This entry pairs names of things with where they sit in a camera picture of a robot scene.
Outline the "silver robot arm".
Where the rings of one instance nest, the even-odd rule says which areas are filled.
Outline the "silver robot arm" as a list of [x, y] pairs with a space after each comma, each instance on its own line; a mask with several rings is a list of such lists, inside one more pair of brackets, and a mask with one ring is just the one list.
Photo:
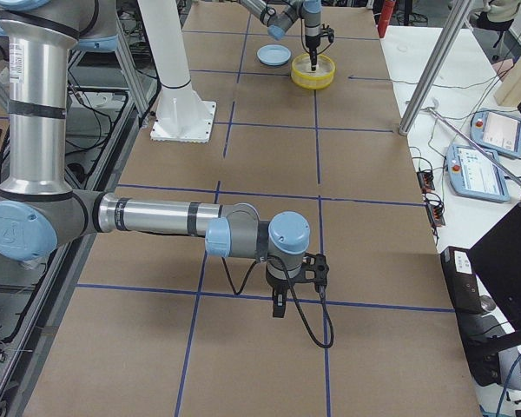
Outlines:
[[65, 180], [69, 53], [115, 50], [112, 1], [0, 1], [9, 39], [10, 169], [0, 184], [0, 254], [49, 255], [84, 235], [114, 230], [200, 237], [209, 255], [265, 263], [273, 314], [306, 281], [310, 227], [287, 211], [262, 221], [248, 204], [140, 201], [75, 190]]
[[311, 71], [318, 67], [318, 48], [323, 37], [321, 22], [321, 1], [292, 1], [283, 11], [277, 11], [267, 1], [242, 0], [238, 4], [247, 9], [263, 25], [267, 33], [274, 39], [280, 40], [287, 31], [300, 19], [303, 26], [304, 44], [310, 58]]

